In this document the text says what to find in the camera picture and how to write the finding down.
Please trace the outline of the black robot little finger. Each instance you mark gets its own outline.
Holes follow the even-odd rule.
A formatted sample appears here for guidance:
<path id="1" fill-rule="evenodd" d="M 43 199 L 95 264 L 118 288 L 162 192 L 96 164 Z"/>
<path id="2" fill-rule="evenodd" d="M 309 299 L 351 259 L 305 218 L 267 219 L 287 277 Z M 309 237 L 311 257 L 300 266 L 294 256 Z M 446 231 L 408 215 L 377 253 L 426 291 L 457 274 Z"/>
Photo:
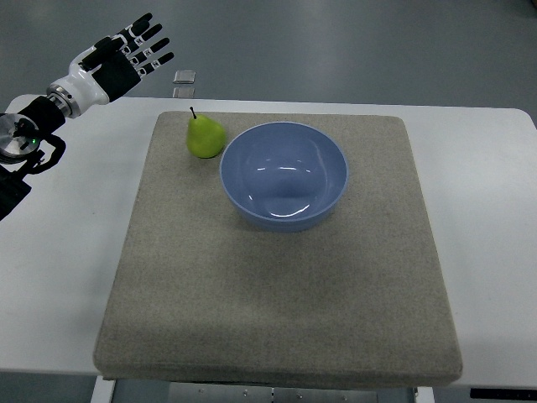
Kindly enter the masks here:
<path id="1" fill-rule="evenodd" d="M 168 52 L 165 55 L 160 56 L 158 59 L 150 61 L 145 65 L 142 65 L 140 68 L 137 69 L 137 73 L 139 76 L 147 76 L 148 74 L 160 68 L 162 65 L 171 61 L 174 57 L 175 55 L 173 52 Z"/>

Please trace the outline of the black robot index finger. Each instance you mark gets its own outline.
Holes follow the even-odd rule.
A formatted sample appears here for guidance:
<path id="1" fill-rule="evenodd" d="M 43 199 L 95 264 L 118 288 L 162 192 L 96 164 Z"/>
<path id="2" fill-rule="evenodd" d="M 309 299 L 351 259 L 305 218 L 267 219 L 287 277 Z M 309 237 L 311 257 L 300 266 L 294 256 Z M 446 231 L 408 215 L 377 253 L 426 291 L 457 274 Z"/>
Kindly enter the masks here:
<path id="1" fill-rule="evenodd" d="M 146 13 L 125 28 L 125 35 L 128 37 L 138 37 L 150 27 L 152 13 Z"/>

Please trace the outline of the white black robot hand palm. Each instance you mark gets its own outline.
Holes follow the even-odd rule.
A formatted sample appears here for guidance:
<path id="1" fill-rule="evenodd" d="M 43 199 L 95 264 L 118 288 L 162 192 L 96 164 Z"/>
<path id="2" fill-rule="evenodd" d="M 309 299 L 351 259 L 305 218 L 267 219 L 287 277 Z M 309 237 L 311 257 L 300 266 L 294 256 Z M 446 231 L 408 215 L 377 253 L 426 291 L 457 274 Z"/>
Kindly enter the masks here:
<path id="1" fill-rule="evenodd" d="M 77 118 L 94 105 L 106 105 L 132 90 L 140 81 L 136 69 L 123 53 L 127 42 L 113 56 L 91 71 L 84 71 L 79 62 L 94 49 L 81 52 L 70 63 L 68 74 L 49 85 L 46 97 L 67 118 Z"/>

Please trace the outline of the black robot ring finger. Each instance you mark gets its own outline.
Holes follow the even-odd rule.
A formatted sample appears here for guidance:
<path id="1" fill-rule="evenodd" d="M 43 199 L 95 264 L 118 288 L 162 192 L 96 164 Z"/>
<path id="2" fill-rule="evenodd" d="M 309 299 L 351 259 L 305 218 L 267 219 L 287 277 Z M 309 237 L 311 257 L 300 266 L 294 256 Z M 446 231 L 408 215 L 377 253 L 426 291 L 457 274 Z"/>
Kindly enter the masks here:
<path id="1" fill-rule="evenodd" d="M 155 44 L 149 46 L 147 49 L 139 51 L 137 54 L 132 56 L 133 63 L 142 63 L 146 61 L 150 56 L 155 54 L 157 51 L 162 50 L 169 43 L 169 38 L 163 38 L 156 42 Z"/>

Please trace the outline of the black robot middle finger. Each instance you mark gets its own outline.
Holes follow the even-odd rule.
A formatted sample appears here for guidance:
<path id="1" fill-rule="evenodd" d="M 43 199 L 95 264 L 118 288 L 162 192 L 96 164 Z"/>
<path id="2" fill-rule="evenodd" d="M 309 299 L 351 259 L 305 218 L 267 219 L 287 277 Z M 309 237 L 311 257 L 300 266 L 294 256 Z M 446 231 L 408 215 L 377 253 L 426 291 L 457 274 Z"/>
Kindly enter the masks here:
<path id="1" fill-rule="evenodd" d="M 155 26 L 148 28 L 143 33 L 137 34 L 131 41 L 128 42 L 128 48 L 130 50 L 139 49 L 143 44 L 153 38 L 161 29 L 162 25 L 156 24 Z"/>

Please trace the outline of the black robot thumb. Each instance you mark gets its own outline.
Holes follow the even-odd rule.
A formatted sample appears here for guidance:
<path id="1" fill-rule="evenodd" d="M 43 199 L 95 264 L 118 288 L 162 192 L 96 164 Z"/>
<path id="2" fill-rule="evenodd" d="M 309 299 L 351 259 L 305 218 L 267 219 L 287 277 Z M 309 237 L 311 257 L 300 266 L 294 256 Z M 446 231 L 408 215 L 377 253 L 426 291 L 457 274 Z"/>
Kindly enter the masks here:
<path id="1" fill-rule="evenodd" d="M 94 45 L 95 49 L 79 62 L 79 66 L 84 71 L 91 71 L 118 52 L 122 46 L 123 40 L 119 37 L 103 38 Z"/>

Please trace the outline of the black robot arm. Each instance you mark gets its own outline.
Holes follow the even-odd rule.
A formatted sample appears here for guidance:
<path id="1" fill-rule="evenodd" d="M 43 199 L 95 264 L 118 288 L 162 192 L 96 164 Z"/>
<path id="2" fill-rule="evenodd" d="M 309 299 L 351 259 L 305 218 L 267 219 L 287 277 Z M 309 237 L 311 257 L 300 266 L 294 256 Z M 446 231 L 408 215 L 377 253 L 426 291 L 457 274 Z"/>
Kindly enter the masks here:
<path id="1" fill-rule="evenodd" d="M 30 193 L 26 175 L 38 175 L 55 166 L 66 144 L 55 135 L 69 119 L 90 107 L 107 105 L 127 94 L 142 79 L 173 59 L 160 51 L 169 39 L 153 38 L 161 24 L 151 13 L 106 36 L 81 52 L 66 76 L 49 85 L 17 113 L 1 116 L 1 216 L 6 217 Z"/>

